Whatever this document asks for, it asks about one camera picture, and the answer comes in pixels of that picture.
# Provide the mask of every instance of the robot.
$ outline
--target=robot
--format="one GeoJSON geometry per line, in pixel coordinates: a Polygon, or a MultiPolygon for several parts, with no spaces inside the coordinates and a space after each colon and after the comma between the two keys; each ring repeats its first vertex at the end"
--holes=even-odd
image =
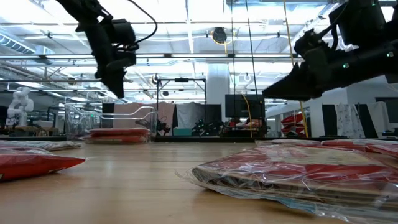
{"type": "Polygon", "coordinates": [[[12,94],[12,102],[7,110],[7,121],[6,125],[12,126],[16,123],[16,114],[19,115],[18,126],[27,125],[27,112],[32,112],[34,103],[32,99],[29,99],[28,94],[30,88],[19,87],[17,91],[12,94]]]}

